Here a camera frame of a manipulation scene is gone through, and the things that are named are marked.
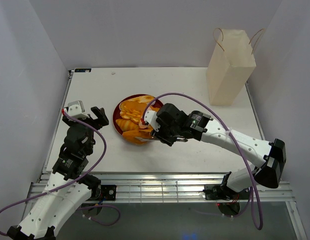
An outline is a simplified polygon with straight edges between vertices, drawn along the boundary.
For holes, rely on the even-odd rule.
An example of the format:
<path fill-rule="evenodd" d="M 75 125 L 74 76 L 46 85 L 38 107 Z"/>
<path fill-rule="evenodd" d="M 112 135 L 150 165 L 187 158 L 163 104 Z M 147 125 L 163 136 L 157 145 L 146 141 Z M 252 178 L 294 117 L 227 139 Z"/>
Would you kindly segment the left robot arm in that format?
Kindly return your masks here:
<path fill-rule="evenodd" d="M 109 125 L 104 108 L 90 109 L 86 114 L 79 102 L 62 109 L 62 120 L 68 125 L 58 159 L 49 180 L 29 214 L 7 235 L 13 240 L 54 240 L 67 219 L 90 199 L 101 195 L 101 181 L 84 172 L 87 157 L 93 154 L 94 134 Z"/>

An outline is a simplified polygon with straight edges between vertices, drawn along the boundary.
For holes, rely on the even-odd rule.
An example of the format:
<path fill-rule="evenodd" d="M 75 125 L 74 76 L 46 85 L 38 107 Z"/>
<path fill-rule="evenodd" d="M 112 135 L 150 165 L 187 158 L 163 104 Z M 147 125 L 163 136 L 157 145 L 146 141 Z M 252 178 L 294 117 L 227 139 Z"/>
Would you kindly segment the sugar coated pink donut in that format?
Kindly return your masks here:
<path fill-rule="evenodd" d="M 141 119 L 139 120 L 138 127 L 140 130 L 153 130 L 152 126 L 149 123 L 145 123 Z"/>

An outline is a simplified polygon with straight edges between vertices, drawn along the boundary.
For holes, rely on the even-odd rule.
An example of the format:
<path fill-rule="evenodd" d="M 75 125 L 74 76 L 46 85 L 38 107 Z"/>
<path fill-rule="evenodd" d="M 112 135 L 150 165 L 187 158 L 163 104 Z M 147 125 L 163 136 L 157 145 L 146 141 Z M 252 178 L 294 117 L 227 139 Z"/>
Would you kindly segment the metal serving tongs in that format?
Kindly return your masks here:
<path fill-rule="evenodd" d="M 147 141 L 160 141 L 158 138 L 151 136 L 151 137 L 140 137 L 140 136 L 135 136 L 135 139 L 141 141 L 141 142 L 147 142 Z M 186 143 L 188 141 L 188 139 L 186 138 L 180 138 L 177 137 L 176 139 L 173 140 L 173 142 L 182 142 L 182 143 Z"/>

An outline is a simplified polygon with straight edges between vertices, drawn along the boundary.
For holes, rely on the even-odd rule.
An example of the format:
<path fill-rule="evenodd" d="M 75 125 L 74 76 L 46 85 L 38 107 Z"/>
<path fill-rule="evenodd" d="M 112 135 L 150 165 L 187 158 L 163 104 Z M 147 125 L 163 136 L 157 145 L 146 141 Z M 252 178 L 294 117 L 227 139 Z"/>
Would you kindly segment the round orange bun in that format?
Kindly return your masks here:
<path fill-rule="evenodd" d="M 132 144 L 136 144 L 136 145 L 144 145 L 147 144 L 148 141 L 139 141 L 138 139 L 136 139 L 135 137 L 143 137 L 143 138 L 150 138 L 151 137 L 151 132 L 152 130 L 131 130 L 131 131 L 126 131 L 123 132 L 122 136 L 123 138 L 132 143 Z"/>

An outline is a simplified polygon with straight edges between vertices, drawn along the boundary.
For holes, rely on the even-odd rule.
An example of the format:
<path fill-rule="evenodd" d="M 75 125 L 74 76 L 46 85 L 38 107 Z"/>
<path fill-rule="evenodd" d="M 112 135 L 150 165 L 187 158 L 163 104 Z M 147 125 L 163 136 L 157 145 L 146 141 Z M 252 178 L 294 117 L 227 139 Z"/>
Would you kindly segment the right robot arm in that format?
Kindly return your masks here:
<path fill-rule="evenodd" d="M 174 104 L 161 106 L 123 101 L 109 112 L 109 166 L 113 172 L 205 172 L 244 158 L 244 168 L 227 172 L 205 194 L 212 200 L 232 200 L 248 188 L 279 186 L 286 163 L 285 143 L 254 138 L 224 126 L 217 118 Z"/>

